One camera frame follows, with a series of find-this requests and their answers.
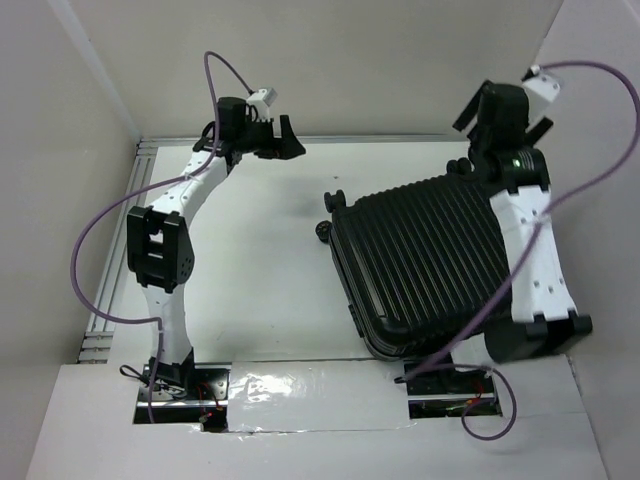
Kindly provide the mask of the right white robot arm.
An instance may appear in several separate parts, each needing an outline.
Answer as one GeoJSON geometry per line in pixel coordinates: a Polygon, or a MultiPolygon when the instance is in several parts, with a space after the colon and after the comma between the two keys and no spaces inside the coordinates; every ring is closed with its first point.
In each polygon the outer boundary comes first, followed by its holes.
{"type": "Polygon", "coordinates": [[[559,92],[548,76],[520,86],[487,80],[453,124],[469,131],[471,177],[489,191],[508,260],[510,312],[484,327],[487,353],[498,364],[563,354],[593,331],[562,272],[549,171],[535,146],[553,125],[542,113],[559,92]]]}

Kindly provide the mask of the black hard-shell suitcase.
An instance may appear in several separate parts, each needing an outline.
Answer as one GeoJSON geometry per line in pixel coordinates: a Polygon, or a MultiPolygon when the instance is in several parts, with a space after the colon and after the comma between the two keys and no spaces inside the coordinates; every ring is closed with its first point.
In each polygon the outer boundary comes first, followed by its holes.
{"type": "Polygon", "coordinates": [[[348,308],[382,361],[434,353],[460,332],[509,273],[483,187],[465,158],[443,175],[363,196],[327,192],[328,244],[348,308]]]}

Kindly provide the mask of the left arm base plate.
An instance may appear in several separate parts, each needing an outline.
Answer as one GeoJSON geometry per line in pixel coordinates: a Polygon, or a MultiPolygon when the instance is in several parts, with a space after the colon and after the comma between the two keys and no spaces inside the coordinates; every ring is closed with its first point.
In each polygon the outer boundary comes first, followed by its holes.
{"type": "Polygon", "coordinates": [[[156,380],[152,394],[139,383],[134,424],[195,424],[203,432],[228,430],[230,364],[195,365],[188,387],[156,380]]]}

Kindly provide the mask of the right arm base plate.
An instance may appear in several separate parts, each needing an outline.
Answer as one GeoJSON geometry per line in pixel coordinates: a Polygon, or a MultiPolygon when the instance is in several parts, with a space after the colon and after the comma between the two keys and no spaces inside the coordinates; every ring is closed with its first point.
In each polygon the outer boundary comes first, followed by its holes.
{"type": "Polygon", "coordinates": [[[496,385],[489,373],[478,369],[443,369],[425,372],[406,384],[411,420],[460,417],[472,404],[469,416],[501,416],[496,385]]]}

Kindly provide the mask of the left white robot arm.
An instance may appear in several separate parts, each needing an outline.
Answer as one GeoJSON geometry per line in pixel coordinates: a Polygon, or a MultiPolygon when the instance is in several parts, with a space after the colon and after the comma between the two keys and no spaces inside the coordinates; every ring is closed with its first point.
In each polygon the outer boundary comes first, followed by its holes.
{"type": "Polygon", "coordinates": [[[306,149],[288,116],[275,127],[270,107],[276,92],[258,89],[245,99],[222,97],[214,121],[205,126],[176,184],[146,207],[127,215],[127,263],[147,301],[162,321],[149,368],[176,399],[196,390],[194,351],[186,329],[184,286],[195,267],[189,226],[212,191],[246,154],[290,160],[306,149]]]}

